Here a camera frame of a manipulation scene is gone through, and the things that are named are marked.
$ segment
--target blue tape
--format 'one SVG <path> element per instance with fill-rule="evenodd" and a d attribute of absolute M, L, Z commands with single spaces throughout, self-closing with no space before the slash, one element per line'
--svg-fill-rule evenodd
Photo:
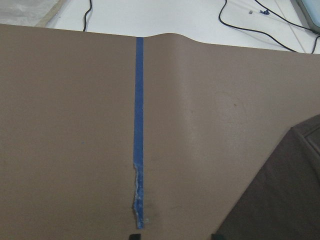
<path fill-rule="evenodd" d="M 144 228 L 144 38 L 136 38 L 133 164 L 135 197 L 133 208 L 138 229 Z"/>

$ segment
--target gray device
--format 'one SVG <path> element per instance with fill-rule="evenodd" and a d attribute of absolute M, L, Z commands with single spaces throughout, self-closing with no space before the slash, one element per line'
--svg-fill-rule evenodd
<path fill-rule="evenodd" d="M 310 29 L 320 34 L 320 0 L 296 0 Z"/>

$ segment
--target gray fabric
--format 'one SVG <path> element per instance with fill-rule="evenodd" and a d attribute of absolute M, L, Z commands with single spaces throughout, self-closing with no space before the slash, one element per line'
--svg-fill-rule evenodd
<path fill-rule="evenodd" d="M 217 233 L 226 240 L 320 236 L 320 115 L 291 128 Z"/>

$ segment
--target cable clip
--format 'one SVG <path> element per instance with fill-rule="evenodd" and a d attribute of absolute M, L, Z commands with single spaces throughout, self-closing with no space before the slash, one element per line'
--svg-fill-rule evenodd
<path fill-rule="evenodd" d="M 268 9 L 265 10 L 265 11 L 260 10 L 260 13 L 261 13 L 261 14 L 264 14 L 264 15 L 269 15 L 269 14 L 270 14 L 270 12 L 269 12 Z"/>

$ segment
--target black cable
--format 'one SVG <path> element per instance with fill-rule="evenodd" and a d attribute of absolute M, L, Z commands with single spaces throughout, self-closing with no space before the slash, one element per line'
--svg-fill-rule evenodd
<path fill-rule="evenodd" d="M 282 20 L 284 20 L 285 22 L 293 25 L 293 26 L 296 26 L 296 27 L 299 27 L 299 28 L 302 28 L 302 29 L 306 29 L 306 30 L 309 30 L 311 32 L 313 32 L 314 34 L 319 34 L 317 33 L 316 31 L 310 29 L 310 28 L 307 28 L 307 27 L 304 27 L 304 26 L 300 26 L 300 25 L 297 25 L 291 21 L 288 21 L 287 19 L 283 18 L 282 16 L 280 16 L 279 14 L 275 13 L 274 11 L 270 10 L 269 8 L 265 7 L 264 5 L 262 5 L 258 0 L 254 0 L 256 3 L 258 3 L 261 7 L 265 8 L 266 10 L 268 10 L 269 12 L 273 13 L 274 15 L 276 15 L 277 17 L 281 18 Z M 266 33 L 266 32 L 263 32 L 263 31 L 258 31 L 258 30 L 253 30 L 253 29 L 248 29 L 248 28 L 242 28 L 242 27 L 238 27 L 238 26 L 233 26 L 233 25 L 230 25 L 228 23 L 225 23 L 224 21 L 222 21 L 221 19 L 221 13 L 223 12 L 224 8 L 226 7 L 227 5 L 227 2 L 228 0 L 225 0 L 225 3 L 219 13 L 219 21 L 223 24 L 223 25 L 226 25 L 228 27 L 231 27 L 231 28 L 235 28 L 235 29 L 239 29 L 239 30 L 245 30 L 245 31 L 250 31 L 250 32 L 255 32 L 255 33 L 260 33 L 260 34 L 264 34 L 264 35 L 267 35 L 269 38 L 271 38 L 272 40 L 274 40 L 276 43 L 278 43 L 280 46 L 284 47 L 285 49 L 287 50 L 290 50 L 292 52 L 295 52 L 297 53 L 297 51 L 283 45 L 281 42 L 279 42 L 278 40 L 276 40 L 273 36 L 271 36 L 270 34 Z M 314 45 L 313 45 L 313 50 L 312 50 L 312 54 L 315 52 L 316 50 L 316 46 L 317 46 L 317 42 L 318 42 L 318 39 L 320 38 L 320 35 L 316 37 L 315 41 L 314 41 Z"/>
<path fill-rule="evenodd" d="M 239 29 L 239 30 L 244 30 L 244 31 L 249 31 L 249 32 L 264 34 L 264 35 L 268 36 L 269 38 L 271 38 L 273 41 L 275 41 L 275 42 L 276 42 L 277 44 L 279 44 L 280 46 L 284 47 L 285 49 L 287 49 L 287 50 L 289 50 L 289 51 L 291 51 L 291 52 L 297 53 L 297 51 L 295 51 L 295 50 L 293 50 L 293 49 L 291 49 L 291 48 L 283 45 L 281 42 L 279 42 L 279 41 L 278 41 L 277 39 L 275 39 L 273 36 L 271 36 L 270 34 L 264 32 L 264 31 L 258 31 L 258 30 L 253 30 L 253 29 L 248 29 L 248 28 L 233 26 L 233 25 L 230 25 L 230 24 L 222 21 L 222 19 L 221 19 L 221 14 L 222 14 L 223 10 L 225 9 L 227 3 L 228 3 L 228 0 L 225 0 L 225 3 L 224 3 L 224 5 L 223 5 L 223 7 L 221 8 L 221 11 L 220 11 L 220 13 L 219 13 L 219 21 L 220 21 L 223 25 L 226 25 L 226 26 L 231 27 L 231 28 L 234 28 L 234 29 Z"/>
<path fill-rule="evenodd" d="M 92 9 L 92 0 L 90 0 L 90 8 L 88 9 L 88 11 L 86 11 L 86 13 L 84 14 L 84 28 L 83 28 L 83 32 L 85 32 L 87 30 L 87 15 L 88 13 L 90 13 Z"/>

